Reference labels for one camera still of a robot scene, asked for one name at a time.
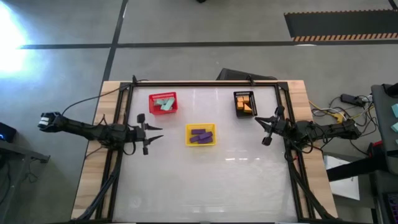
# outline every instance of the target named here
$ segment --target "white tabletop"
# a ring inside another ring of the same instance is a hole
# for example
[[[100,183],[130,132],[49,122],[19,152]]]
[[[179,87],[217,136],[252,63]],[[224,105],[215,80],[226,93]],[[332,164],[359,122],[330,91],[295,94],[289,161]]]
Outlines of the white tabletop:
[[[296,212],[284,159],[283,139],[271,146],[252,118],[239,119],[234,91],[254,92],[258,116],[270,117],[277,106],[275,89],[254,87],[134,88],[130,125],[146,114],[146,122],[164,134],[143,156],[137,143],[133,156],[123,155],[114,210],[116,222],[296,222]],[[178,111],[154,116],[148,96],[177,92]],[[217,144],[185,145],[185,125],[215,123]],[[132,146],[126,145],[126,151]]]

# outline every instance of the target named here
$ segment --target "orange and black striped edge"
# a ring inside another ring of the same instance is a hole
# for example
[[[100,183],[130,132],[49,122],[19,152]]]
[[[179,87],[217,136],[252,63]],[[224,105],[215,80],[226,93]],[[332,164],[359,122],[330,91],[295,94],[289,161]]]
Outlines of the orange and black striped edge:
[[[392,9],[370,9],[370,10],[345,10],[345,11],[318,11],[318,12],[287,12],[289,14],[313,14],[313,13],[339,13],[339,12],[370,12],[370,11],[395,11]],[[377,39],[395,39],[398,33],[381,33],[381,34],[350,34],[350,35],[309,35],[297,36],[292,40],[296,42],[313,42],[313,41],[339,41],[339,40],[377,40]]]

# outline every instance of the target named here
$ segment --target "red basket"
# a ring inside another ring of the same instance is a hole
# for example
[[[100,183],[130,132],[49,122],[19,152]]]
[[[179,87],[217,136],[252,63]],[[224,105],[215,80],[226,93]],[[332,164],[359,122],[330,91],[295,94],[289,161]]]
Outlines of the red basket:
[[[169,111],[164,111],[161,110],[160,108],[162,106],[160,105],[155,105],[155,100],[157,99],[167,99],[170,97],[174,97],[175,101],[172,105],[173,109],[169,110]],[[178,105],[177,105],[177,94],[175,92],[171,92],[171,93],[159,93],[159,94],[153,94],[153,95],[149,95],[149,112],[154,114],[154,115],[160,115],[160,114],[167,114],[167,113],[175,113],[178,109]]]

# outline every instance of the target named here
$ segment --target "purple block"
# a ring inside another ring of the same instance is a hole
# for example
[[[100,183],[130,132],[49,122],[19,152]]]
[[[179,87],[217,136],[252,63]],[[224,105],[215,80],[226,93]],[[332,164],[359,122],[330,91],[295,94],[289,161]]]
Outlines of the purple block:
[[[192,137],[192,138],[189,139],[189,141],[190,141],[191,143],[194,143],[195,141],[199,141],[199,140],[200,140],[199,136],[194,136],[194,137]]]
[[[191,134],[203,134],[205,132],[206,132],[205,129],[193,129],[193,130],[191,130]]]
[[[202,140],[202,139],[205,139],[205,138],[208,138],[208,137],[212,137],[213,133],[211,131],[209,131],[209,132],[207,132],[205,134],[201,134],[201,135],[198,135],[198,136],[199,136],[199,139]]]
[[[213,137],[208,137],[205,139],[201,139],[198,141],[199,144],[206,144],[206,143],[211,143],[213,141]]]

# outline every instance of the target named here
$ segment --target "black floor mat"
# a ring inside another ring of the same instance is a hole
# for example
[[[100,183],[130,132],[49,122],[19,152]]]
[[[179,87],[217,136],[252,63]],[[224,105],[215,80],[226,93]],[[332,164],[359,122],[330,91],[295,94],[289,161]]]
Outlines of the black floor mat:
[[[398,38],[398,12],[393,10],[285,13],[294,41]]]

